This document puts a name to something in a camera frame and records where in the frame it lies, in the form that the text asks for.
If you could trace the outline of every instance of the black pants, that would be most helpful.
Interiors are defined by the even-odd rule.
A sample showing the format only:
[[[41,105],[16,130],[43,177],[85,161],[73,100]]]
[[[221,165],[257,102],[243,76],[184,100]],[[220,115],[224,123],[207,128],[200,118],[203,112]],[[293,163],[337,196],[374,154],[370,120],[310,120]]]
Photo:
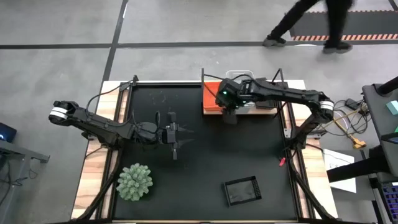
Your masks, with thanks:
[[[281,37],[319,0],[299,0],[271,32],[271,37]],[[353,0],[326,0],[328,6],[329,39],[326,45],[336,46],[343,33],[348,9]]]

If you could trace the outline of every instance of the sneaker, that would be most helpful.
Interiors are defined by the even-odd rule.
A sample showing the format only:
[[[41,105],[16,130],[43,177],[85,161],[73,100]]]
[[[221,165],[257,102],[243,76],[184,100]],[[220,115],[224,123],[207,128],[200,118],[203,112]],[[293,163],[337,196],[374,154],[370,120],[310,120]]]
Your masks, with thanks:
[[[271,35],[268,35],[267,38],[262,42],[262,45],[265,47],[284,47],[285,44],[285,39],[281,37],[273,38]]]
[[[332,53],[338,53],[338,54],[344,54],[349,52],[350,50],[353,49],[353,46],[349,43],[346,42],[340,42],[337,47],[332,47],[332,46],[324,46],[323,48],[323,53],[324,54],[332,54]]]

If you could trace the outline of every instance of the gray floor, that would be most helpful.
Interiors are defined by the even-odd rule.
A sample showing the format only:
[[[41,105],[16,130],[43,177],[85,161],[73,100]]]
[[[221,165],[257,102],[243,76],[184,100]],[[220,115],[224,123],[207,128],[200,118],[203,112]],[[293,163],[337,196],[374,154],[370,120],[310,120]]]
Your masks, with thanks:
[[[260,41],[294,0],[130,0],[120,43]],[[312,11],[323,11],[323,3]],[[0,0],[0,44],[110,43],[121,0]],[[392,9],[388,0],[357,0],[354,10]],[[345,55],[322,55],[321,47],[218,47],[118,49],[110,80],[197,80],[200,69],[223,76],[252,70],[271,77],[282,67],[287,79],[305,80],[333,100],[361,99],[361,87],[396,76],[398,45],[357,45]],[[99,92],[108,49],[0,50],[0,122],[18,129],[16,144],[51,154],[33,164],[38,178],[22,187],[15,223],[50,223],[70,218],[87,141],[75,128],[49,123],[54,100],[81,105]],[[340,133],[335,127],[330,131]],[[378,144],[372,125],[358,135]],[[351,149],[349,140],[325,135],[327,149]],[[339,216],[375,222],[369,201],[335,194]]]

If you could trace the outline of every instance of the white paper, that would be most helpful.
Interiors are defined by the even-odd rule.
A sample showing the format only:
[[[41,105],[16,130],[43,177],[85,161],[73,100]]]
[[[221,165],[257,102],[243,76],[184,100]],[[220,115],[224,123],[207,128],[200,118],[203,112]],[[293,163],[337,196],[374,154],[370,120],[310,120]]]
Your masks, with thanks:
[[[327,149],[324,149],[323,152],[323,160],[325,161],[326,170],[345,166],[355,162],[353,156],[347,156],[342,153],[334,152]],[[330,187],[356,193],[355,178],[330,183]]]

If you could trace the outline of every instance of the green succulent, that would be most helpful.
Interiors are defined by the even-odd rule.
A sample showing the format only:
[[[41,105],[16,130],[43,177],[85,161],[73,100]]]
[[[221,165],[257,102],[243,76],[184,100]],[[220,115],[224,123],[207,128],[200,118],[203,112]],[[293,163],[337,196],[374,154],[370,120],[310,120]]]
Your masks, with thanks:
[[[118,179],[119,186],[116,190],[124,200],[138,201],[144,194],[148,194],[148,187],[152,186],[152,178],[148,175],[150,170],[147,166],[140,164],[131,165],[130,168],[123,168]]]

